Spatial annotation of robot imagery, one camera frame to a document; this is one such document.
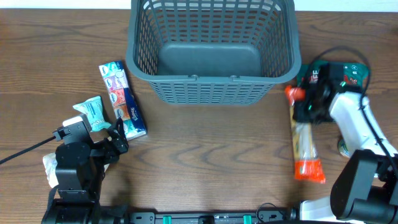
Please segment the beige plastic pouch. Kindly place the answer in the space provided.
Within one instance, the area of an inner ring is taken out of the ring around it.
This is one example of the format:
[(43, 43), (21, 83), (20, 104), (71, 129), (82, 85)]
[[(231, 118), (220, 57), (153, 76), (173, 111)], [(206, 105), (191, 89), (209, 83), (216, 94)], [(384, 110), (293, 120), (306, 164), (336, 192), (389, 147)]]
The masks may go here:
[(90, 156), (91, 148), (84, 142), (60, 145), (54, 153), (43, 157), (47, 180), (51, 187), (64, 190), (83, 190), (90, 186), (95, 176), (109, 167), (97, 168)]

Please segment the orange pasta packet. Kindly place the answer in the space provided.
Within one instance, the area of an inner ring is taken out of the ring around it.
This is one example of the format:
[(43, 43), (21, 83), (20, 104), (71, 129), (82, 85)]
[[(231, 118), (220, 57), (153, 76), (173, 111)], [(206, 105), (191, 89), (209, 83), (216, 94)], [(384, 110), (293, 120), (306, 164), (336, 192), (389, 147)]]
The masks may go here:
[(294, 106), (305, 99), (305, 91), (288, 85), (285, 96), (289, 101), (290, 129), (292, 134), (292, 149), (294, 155), (294, 178), (324, 184), (326, 177), (321, 160), (313, 143), (310, 123), (299, 123), (294, 120)]

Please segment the green lid jar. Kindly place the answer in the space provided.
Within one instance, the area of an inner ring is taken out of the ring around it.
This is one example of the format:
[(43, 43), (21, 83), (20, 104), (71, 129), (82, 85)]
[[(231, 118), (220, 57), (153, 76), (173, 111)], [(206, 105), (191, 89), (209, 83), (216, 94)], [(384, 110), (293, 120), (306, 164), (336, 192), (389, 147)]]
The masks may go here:
[(343, 157), (347, 157), (350, 158), (351, 157), (351, 153), (349, 152), (348, 148), (346, 147), (345, 144), (345, 140), (344, 139), (340, 139), (338, 141), (338, 145), (337, 145), (338, 151), (340, 152), (340, 154)]

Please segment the green Nescafe coffee bag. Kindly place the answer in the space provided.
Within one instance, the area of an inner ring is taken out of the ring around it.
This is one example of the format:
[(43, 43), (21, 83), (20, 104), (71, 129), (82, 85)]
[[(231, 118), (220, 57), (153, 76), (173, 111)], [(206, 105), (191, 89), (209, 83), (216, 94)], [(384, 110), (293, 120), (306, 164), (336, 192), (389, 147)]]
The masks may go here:
[[(322, 65), (331, 63), (331, 61), (317, 60), (312, 67), (312, 74), (307, 75), (309, 64), (303, 64), (297, 74), (297, 85), (301, 85), (306, 78), (309, 83), (316, 83), (319, 78), (319, 70)], [(369, 69), (361, 63), (342, 62), (343, 65), (343, 78), (347, 84), (363, 86), (366, 81)]]

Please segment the Kleenex tissue multipack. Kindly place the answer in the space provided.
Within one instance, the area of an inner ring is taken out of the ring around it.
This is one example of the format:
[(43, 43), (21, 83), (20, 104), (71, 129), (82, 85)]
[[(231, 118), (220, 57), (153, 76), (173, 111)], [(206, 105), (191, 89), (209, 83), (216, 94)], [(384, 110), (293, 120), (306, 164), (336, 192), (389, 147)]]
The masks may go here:
[(141, 112), (134, 99), (127, 80), (127, 73), (121, 60), (99, 66), (104, 84), (115, 116), (123, 121), (127, 140), (132, 140), (147, 134)]

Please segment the teal wet wipes pack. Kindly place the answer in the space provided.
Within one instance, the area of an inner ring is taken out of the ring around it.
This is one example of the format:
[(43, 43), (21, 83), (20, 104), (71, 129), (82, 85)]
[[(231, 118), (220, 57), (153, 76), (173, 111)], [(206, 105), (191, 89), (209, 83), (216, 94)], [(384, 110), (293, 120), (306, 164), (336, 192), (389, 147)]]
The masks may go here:
[(82, 103), (73, 105), (73, 109), (85, 114), (91, 125), (91, 132), (98, 132), (108, 129), (111, 124), (107, 122), (103, 115), (103, 104), (100, 96), (94, 96)]

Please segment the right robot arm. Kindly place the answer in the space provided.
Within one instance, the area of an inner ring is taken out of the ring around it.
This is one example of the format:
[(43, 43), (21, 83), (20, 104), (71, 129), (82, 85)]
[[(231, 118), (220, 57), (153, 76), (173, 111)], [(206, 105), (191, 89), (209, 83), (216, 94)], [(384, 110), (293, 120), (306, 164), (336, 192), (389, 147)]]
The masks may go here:
[(334, 121), (350, 159), (329, 197), (303, 201), (301, 222), (397, 223), (397, 149), (383, 135), (364, 88), (345, 78), (342, 63), (320, 65), (295, 95), (299, 123)]

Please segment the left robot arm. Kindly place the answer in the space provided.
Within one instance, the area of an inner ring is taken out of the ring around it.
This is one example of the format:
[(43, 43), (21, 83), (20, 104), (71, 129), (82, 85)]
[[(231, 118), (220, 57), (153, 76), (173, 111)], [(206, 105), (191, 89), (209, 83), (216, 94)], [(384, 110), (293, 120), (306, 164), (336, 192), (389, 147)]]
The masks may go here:
[(63, 144), (55, 151), (58, 184), (49, 193), (42, 223), (129, 223), (127, 206), (100, 205), (105, 165), (117, 162), (129, 149), (122, 119), (106, 130), (108, 138), (97, 142), (90, 136), (88, 123), (82, 117), (76, 119), (53, 132)]

